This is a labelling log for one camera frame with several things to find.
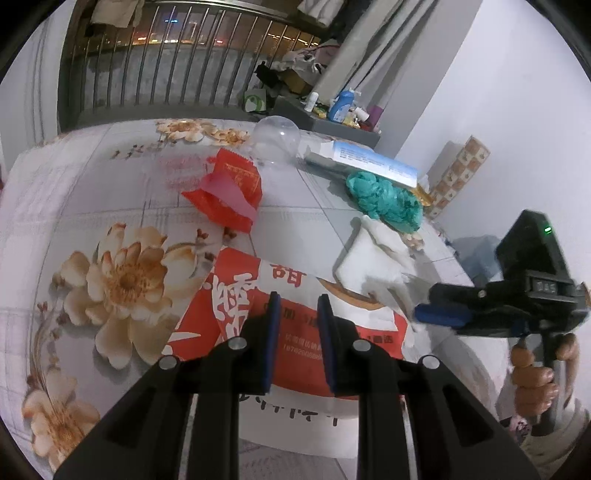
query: metal screw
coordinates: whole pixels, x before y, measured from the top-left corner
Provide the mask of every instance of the metal screw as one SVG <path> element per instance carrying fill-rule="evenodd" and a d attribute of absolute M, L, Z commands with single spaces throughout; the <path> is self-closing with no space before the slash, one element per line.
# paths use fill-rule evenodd
<path fill-rule="evenodd" d="M 436 356 L 429 355 L 423 358 L 423 365 L 431 370 L 436 370 L 439 368 L 440 362 Z"/>
<path fill-rule="evenodd" d="M 177 366 L 177 359 L 172 355 L 164 356 L 160 359 L 160 362 L 158 362 L 158 366 L 162 370 L 170 370 Z"/>
<path fill-rule="evenodd" d="M 367 340 L 355 340 L 353 342 L 353 348 L 358 352 L 367 352 L 371 348 L 371 343 Z"/>
<path fill-rule="evenodd" d="M 232 350 L 242 350 L 248 345 L 247 341 L 243 337 L 233 337 L 228 340 L 228 347 Z"/>

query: label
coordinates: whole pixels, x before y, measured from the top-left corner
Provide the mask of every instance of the label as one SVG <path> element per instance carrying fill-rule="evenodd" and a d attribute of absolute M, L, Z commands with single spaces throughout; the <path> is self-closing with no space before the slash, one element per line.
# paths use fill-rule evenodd
<path fill-rule="evenodd" d="M 417 186 L 418 171 L 393 158 L 384 157 L 369 148 L 346 142 L 335 142 L 333 160 L 393 180 L 408 188 Z"/>
<path fill-rule="evenodd" d="M 350 105 L 343 105 L 341 108 L 339 108 L 335 112 L 335 115 L 333 117 L 334 121 L 339 124 L 343 123 L 345 117 L 347 116 L 347 113 L 349 113 L 349 107 Z"/>

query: blue bottle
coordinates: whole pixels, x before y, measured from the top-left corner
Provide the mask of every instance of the blue bottle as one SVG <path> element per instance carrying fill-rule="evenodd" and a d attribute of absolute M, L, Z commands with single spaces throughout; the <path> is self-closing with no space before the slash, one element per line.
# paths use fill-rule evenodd
<path fill-rule="evenodd" d="M 335 104 L 330 108 L 328 119 L 338 124 L 343 123 L 354 100 L 355 93 L 353 90 L 343 90 L 336 99 Z"/>

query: hanging clothes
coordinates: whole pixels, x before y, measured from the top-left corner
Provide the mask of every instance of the hanging clothes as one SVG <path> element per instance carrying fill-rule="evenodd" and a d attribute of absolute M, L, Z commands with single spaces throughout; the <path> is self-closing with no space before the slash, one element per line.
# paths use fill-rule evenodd
<path fill-rule="evenodd" d="M 314 90 L 325 103 L 343 89 L 361 92 L 361 105 L 381 105 L 396 85 L 392 65 L 404 61 L 437 0 L 373 0 L 342 43 Z"/>
<path fill-rule="evenodd" d="M 303 0 L 298 10 L 313 17 L 318 23 L 328 27 L 335 19 L 344 0 Z"/>

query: flower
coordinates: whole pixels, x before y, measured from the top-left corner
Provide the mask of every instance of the flower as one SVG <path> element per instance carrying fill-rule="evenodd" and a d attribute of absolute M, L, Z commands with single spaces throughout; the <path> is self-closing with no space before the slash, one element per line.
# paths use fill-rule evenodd
<path fill-rule="evenodd" d="M 70 452 L 100 420 L 96 408 L 80 400 L 71 400 L 76 379 L 50 368 L 45 390 L 33 390 L 22 405 L 22 416 L 31 419 L 33 451 L 47 458 L 54 472 Z"/>
<path fill-rule="evenodd" d="M 216 140 L 217 145 L 238 146 L 245 143 L 249 138 L 246 132 L 233 128 L 228 130 L 205 130 L 205 132 Z"/>
<path fill-rule="evenodd" d="M 153 226 L 135 230 L 123 247 L 124 223 L 114 224 L 100 241 L 97 260 L 74 252 L 59 277 L 72 287 L 64 311 L 74 325 L 100 326 L 96 350 L 116 369 L 127 366 L 133 349 L 152 365 L 180 315 L 203 282 L 191 277 L 195 244 L 163 244 L 167 237 Z"/>
<path fill-rule="evenodd" d="M 162 122 L 157 129 L 170 140 L 184 138 L 188 142 L 198 142 L 203 138 L 203 127 L 212 126 L 210 122 L 202 120 L 181 119 Z"/>

